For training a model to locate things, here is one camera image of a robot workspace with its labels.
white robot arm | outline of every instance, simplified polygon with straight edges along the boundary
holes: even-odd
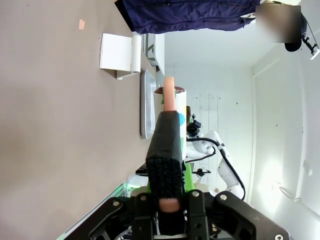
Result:
[[[192,145],[187,144],[186,156],[190,158],[190,160],[192,160],[212,155],[215,145],[215,147],[220,151],[222,155],[222,160],[217,171],[219,176],[226,183],[226,191],[233,193],[240,199],[244,199],[245,187],[241,182],[238,174],[233,169],[230,153],[222,142],[218,133],[216,131],[210,131],[206,135],[202,136],[200,131],[198,131],[196,136],[189,137],[190,138],[188,138],[187,141],[192,142]]]

small pink object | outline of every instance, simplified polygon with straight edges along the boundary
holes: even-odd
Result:
[[[79,20],[79,30],[85,29],[85,24],[86,22],[83,21],[82,19]]]

gray table surface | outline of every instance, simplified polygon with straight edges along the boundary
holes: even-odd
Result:
[[[113,0],[0,3],[0,239],[57,238],[145,160],[140,76],[99,69],[102,33],[132,36]]]

white tray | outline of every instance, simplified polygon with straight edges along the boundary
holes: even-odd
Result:
[[[156,80],[146,69],[141,74],[140,96],[141,96],[141,135],[145,139],[150,139],[155,131],[155,104],[154,91],[156,90]]]

navy blue jacket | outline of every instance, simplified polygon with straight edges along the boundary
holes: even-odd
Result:
[[[260,0],[122,0],[139,34],[213,29],[235,31],[254,18]]]

